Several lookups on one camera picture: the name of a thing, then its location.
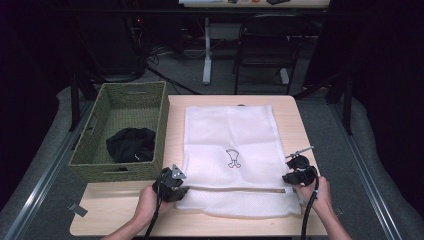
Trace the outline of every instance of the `office chair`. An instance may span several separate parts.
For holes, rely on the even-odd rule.
[[[304,16],[259,14],[246,19],[240,27],[233,73],[234,94],[238,93],[240,66],[256,68],[290,68],[289,94],[300,44],[309,29]]]

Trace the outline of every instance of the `desk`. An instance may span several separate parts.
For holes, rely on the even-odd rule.
[[[211,105],[271,104],[286,154],[310,146],[296,102],[290,96],[175,96],[170,95],[170,109],[165,140],[164,167],[175,163],[182,166],[185,108]],[[304,155],[316,167],[312,151]],[[128,221],[137,205],[140,189],[153,181],[89,183],[80,206],[88,213],[75,215],[70,232],[75,236],[103,236]],[[303,216],[271,219],[231,219],[181,211],[171,207],[159,217],[152,236],[297,236],[301,233]],[[308,235],[326,235],[313,210],[310,213]]]
[[[244,2],[238,1],[236,4],[224,2],[210,3],[185,3],[184,7],[188,8],[309,8],[309,9],[326,9],[330,0],[291,0],[289,2],[271,5],[266,0],[260,0],[257,3],[251,0]],[[205,18],[205,66],[203,69],[203,84],[211,83],[212,58],[210,52],[210,23],[209,18]]]

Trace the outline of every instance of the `black garment in basket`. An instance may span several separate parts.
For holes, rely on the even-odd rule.
[[[125,128],[106,140],[107,151],[117,163],[150,162],[155,136],[148,128]]]

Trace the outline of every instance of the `green woven basket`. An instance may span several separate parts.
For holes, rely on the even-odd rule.
[[[165,82],[106,83],[68,164],[86,182],[156,179],[163,165],[169,99]],[[152,162],[115,163],[106,139],[124,128],[156,132]]]

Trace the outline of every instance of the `printed logo on bag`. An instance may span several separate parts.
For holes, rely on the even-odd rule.
[[[234,166],[236,166],[237,168],[240,168],[241,164],[237,162],[239,152],[235,149],[227,149],[225,151],[228,153],[228,155],[230,155],[230,158],[231,158],[231,163],[229,163],[228,166],[230,168],[233,168]]]

